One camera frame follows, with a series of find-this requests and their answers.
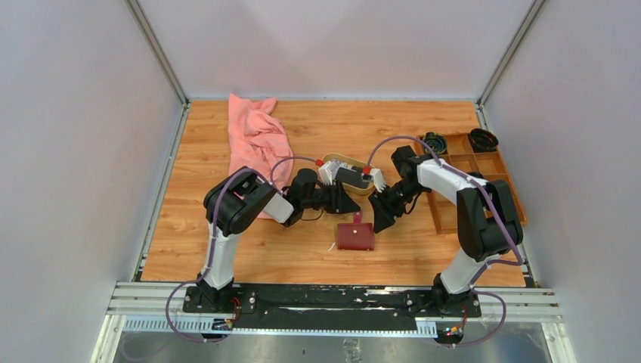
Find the black credit card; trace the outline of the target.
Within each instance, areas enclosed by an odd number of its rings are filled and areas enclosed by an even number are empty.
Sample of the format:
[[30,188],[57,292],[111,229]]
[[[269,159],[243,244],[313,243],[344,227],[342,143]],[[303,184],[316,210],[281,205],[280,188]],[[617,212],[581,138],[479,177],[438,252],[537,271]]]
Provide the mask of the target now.
[[366,182],[362,180],[361,172],[341,166],[336,173],[335,180],[355,188],[365,189],[367,187]]

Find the red leather card holder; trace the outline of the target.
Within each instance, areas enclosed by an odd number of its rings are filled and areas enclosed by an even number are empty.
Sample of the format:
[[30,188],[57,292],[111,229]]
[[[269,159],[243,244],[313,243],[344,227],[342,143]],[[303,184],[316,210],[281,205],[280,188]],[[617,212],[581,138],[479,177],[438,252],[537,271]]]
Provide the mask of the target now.
[[362,212],[356,212],[352,222],[343,222],[336,226],[336,245],[339,250],[374,250],[373,224],[363,222],[362,217]]

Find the yellow oval tray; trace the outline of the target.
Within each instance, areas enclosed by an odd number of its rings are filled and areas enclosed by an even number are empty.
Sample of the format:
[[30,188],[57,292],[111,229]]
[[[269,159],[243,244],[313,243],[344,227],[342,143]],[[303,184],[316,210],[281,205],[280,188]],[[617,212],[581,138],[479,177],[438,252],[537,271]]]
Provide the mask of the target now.
[[342,154],[326,154],[318,167],[323,186],[342,189],[348,193],[368,195],[376,190],[373,176],[365,175],[365,162]]

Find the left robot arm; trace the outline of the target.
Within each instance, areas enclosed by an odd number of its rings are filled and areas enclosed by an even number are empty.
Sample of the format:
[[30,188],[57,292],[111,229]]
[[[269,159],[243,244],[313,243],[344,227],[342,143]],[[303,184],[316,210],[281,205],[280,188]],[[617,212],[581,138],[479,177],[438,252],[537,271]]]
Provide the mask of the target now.
[[321,183],[313,169],[300,169],[284,191],[265,181],[263,175],[246,166],[211,189],[203,200],[209,226],[204,266],[197,277],[202,301],[213,312],[231,304],[234,259],[241,234],[261,215],[290,227],[307,209],[328,214],[349,214],[361,210],[340,181]]

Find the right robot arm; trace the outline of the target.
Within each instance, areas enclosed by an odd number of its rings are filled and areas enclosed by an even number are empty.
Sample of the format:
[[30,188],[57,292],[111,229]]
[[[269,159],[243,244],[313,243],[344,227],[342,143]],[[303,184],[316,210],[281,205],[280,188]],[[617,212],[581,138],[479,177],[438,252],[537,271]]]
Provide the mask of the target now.
[[457,212],[460,248],[450,265],[437,274],[432,285],[433,309],[452,315],[473,291],[477,280],[495,264],[507,264],[503,255],[512,252],[512,265],[523,263],[518,245],[523,230],[509,185],[488,181],[452,166],[433,150],[417,155],[410,146],[392,154],[400,181],[387,185],[379,169],[366,165],[364,177],[374,183],[369,196],[373,230],[393,226],[409,211],[406,205],[423,192],[436,192],[451,202]]

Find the black green round cap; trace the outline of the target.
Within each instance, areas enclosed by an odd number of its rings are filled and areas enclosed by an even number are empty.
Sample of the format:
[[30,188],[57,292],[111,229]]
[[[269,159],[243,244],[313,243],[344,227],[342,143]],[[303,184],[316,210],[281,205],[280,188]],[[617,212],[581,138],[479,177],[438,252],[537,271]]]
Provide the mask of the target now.
[[447,153],[447,141],[445,137],[437,132],[427,132],[422,140],[427,144],[437,155],[445,155]]

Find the pink cloth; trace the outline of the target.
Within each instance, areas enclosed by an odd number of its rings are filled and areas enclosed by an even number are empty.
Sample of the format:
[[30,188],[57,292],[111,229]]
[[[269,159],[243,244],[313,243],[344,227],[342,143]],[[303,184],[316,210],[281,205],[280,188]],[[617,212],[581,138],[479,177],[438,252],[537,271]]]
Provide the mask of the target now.
[[293,150],[282,122],[271,115],[276,105],[276,98],[252,101],[229,95],[228,173],[232,175],[246,166],[273,180],[275,188],[281,190],[293,171],[293,160],[286,159],[293,156]]

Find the brown compartment organizer tray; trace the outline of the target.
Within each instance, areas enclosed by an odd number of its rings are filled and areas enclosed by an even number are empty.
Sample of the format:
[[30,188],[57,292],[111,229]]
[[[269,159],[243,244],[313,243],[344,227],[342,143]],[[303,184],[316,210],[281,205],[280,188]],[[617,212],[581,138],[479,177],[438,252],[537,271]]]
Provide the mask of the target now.
[[[469,143],[468,133],[443,136],[447,141],[447,153],[439,156],[463,172],[480,172],[485,179],[490,182],[496,180],[505,181],[514,199],[517,216],[521,224],[526,226],[528,224],[528,218],[499,150],[497,149],[495,152],[475,153]],[[428,193],[426,197],[435,223],[436,233],[455,234],[457,232],[457,211],[455,205],[435,191]]]

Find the black round cap top right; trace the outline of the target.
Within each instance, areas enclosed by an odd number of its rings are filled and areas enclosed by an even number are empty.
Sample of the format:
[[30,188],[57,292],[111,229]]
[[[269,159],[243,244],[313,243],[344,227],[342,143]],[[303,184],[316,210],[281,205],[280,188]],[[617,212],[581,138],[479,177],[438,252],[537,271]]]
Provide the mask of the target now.
[[484,129],[472,129],[468,133],[469,143],[475,153],[495,152],[499,141],[492,132]]

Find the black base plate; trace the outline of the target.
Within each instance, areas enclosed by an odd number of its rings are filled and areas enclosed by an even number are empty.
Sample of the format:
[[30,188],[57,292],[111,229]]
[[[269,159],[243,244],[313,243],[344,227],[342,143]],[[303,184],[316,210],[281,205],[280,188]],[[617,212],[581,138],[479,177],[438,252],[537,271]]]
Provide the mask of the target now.
[[478,297],[435,302],[429,287],[312,284],[235,284],[231,300],[216,312],[198,287],[187,289],[186,313],[238,315],[238,328],[293,330],[409,331],[418,318],[461,322],[482,315]]

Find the aluminium frame rail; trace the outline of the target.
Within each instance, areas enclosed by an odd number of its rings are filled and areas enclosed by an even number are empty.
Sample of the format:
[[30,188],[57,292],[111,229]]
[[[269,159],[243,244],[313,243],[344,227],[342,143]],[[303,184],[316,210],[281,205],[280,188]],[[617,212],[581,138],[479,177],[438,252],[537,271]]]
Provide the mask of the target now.
[[426,337],[479,323],[559,323],[554,292],[541,288],[479,288],[464,301],[437,308],[428,287],[235,284],[214,309],[192,285],[119,282],[107,308],[131,331],[184,334]]

